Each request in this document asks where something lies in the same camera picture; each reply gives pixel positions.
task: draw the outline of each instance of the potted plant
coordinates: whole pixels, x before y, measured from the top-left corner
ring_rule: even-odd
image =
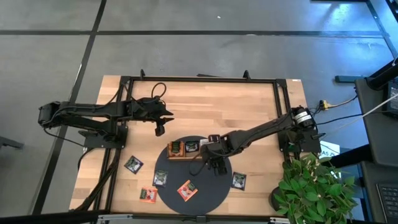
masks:
[[[357,206],[352,199],[354,177],[342,180],[339,169],[322,165],[330,159],[309,154],[284,163],[284,178],[270,198],[278,214],[297,224],[343,224],[347,215],[352,219],[351,210]]]

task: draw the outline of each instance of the wooden tabletop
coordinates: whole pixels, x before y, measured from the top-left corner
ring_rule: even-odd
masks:
[[[104,76],[97,104],[105,104],[111,99],[118,89],[119,81],[120,76]],[[112,212],[175,214],[160,197],[156,203],[139,201],[141,188],[152,185],[156,160],[168,142],[184,136],[208,136],[249,129],[277,117],[271,84],[164,83],[167,92],[162,99],[166,102],[167,109],[174,113],[175,120],[165,125],[165,134],[161,137],[155,136],[154,123],[128,122],[129,132],[126,147],[121,151]],[[155,84],[156,82],[135,81],[133,97],[150,97]],[[300,80],[287,80],[287,87],[291,107],[307,106]],[[163,87],[158,86],[155,95],[162,91]],[[282,111],[285,113],[281,88],[279,93]],[[136,175],[124,167],[132,155],[144,163]],[[98,183],[103,156],[104,149],[95,149],[82,160],[70,208],[79,206]],[[283,157],[279,151],[277,135],[253,142],[242,153],[229,159],[233,171],[247,174],[246,189],[230,189],[224,202],[209,215],[275,215],[268,197],[283,174]],[[106,185],[100,208],[104,208],[107,189]]]

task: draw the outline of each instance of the gray floor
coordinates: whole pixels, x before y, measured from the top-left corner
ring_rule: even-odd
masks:
[[[398,25],[384,1],[372,1],[398,48]],[[100,0],[0,1],[1,29],[90,30]],[[100,30],[377,30],[363,3],[308,0],[108,1]],[[0,35],[0,136],[25,143],[0,151],[0,217],[30,212],[53,138],[37,124],[38,107],[67,100],[87,36]],[[368,76],[392,60],[383,39],[273,36],[98,36],[78,95],[94,103],[103,75],[195,76],[197,73],[302,79],[307,103],[331,103],[355,95],[335,75]],[[317,115],[322,122],[359,113],[358,102]],[[320,126],[329,132],[347,122]],[[82,142],[76,129],[68,138]],[[325,139],[352,148],[367,143],[362,122]],[[67,211],[81,148],[65,143],[44,206]]]

